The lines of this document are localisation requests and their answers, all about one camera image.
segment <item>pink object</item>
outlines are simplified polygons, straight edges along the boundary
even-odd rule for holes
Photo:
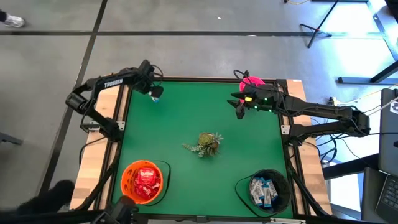
[[[248,77],[248,78],[244,78],[243,81],[244,81],[245,83],[250,84],[249,79],[250,79],[251,83],[255,84],[256,86],[266,84],[266,83],[264,83],[264,81],[262,81],[262,80],[261,80],[260,78],[258,78],[258,77]],[[239,91],[243,91],[244,87],[246,86],[245,83],[241,82],[241,83],[239,84]]]

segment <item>orange bucket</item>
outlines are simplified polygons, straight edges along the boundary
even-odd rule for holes
[[[134,177],[136,176],[137,171],[143,167],[151,167],[157,170],[160,175],[160,186],[159,190],[149,200],[143,199],[141,196],[137,195],[134,191]],[[122,180],[120,181],[120,188],[122,190],[123,195],[128,196],[129,198],[133,199],[136,204],[138,205],[145,205],[149,202],[152,202],[160,195],[163,189],[163,175],[162,171],[151,161],[136,161],[130,164],[123,172]]]

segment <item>green table surface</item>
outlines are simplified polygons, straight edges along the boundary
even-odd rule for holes
[[[158,103],[147,95],[132,94],[112,201],[122,196],[121,175],[129,164],[162,160],[171,165],[169,190],[159,204],[140,205],[140,213],[256,217],[239,200],[234,186],[261,169],[275,169],[286,177],[278,117],[250,110],[242,120],[236,119],[226,100],[233,99],[230,94],[238,91],[238,84],[163,82],[162,86]],[[215,157],[199,158],[182,147],[182,143],[195,146],[202,132],[223,135]],[[166,180],[168,167],[156,164]],[[268,215],[251,203],[248,185],[249,179],[240,182],[238,193],[258,215]],[[276,217],[292,218],[291,205]]]

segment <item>concrete floor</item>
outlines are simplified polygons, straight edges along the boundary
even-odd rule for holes
[[[382,0],[372,4],[395,43],[397,33],[389,31],[395,21],[382,10]],[[100,0],[0,0],[2,10],[27,19],[22,31],[92,31],[100,5]],[[317,26],[330,6],[282,0],[112,0],[99,31],[301,32],[301,22]],[[323,30],[353,36],[317,39],[310,49],[308,37],[99,36],[84,80],[148,59],[167,76],[233,77],[234,69],[249,70],[262,78],[303,80],[308,101],[325,103],[330,96],[349,101],[383,86],[338,85],[337,77],[371,77],[394,61],[381,37],[366,35],[379,32],[372,14],[364,3],[339,3]],[[14,29],[0,24],[2,30]],[[24,140],[22,146],[0,144],[1,208],[22,203],[40,187],[89,38],[0,35],[0,131]],[[72,116],[52,184],[76,179],[78,151],[86,138],[80,118]],[[353,159],[343,146],[338,155],[340,161]]]

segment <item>white sneaker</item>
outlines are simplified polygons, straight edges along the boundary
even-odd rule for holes
[[[12,16],[7,14],[7,19],[4,21],[4,24],[8,27],[16,27],[20,28],[25,25],[25,20],[21,17]]]

